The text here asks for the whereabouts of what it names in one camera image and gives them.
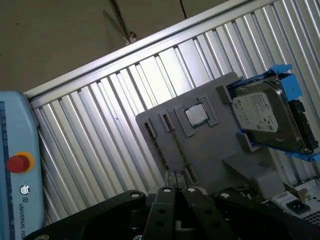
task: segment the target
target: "corrugated metal wall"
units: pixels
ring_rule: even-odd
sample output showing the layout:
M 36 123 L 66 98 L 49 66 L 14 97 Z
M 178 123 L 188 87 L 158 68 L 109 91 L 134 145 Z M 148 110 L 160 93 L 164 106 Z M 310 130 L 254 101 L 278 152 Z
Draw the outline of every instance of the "corrugated metal wall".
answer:
M 232 71 L 249 78 L 293 64 L 320 140 L 320 3 L 268 2 L 242 4 L 34 98 L 46 224 L 125 190 L 161 185 L 135 116 Z M 319 172 L 316 163 L 271 154 L 288 183 Z

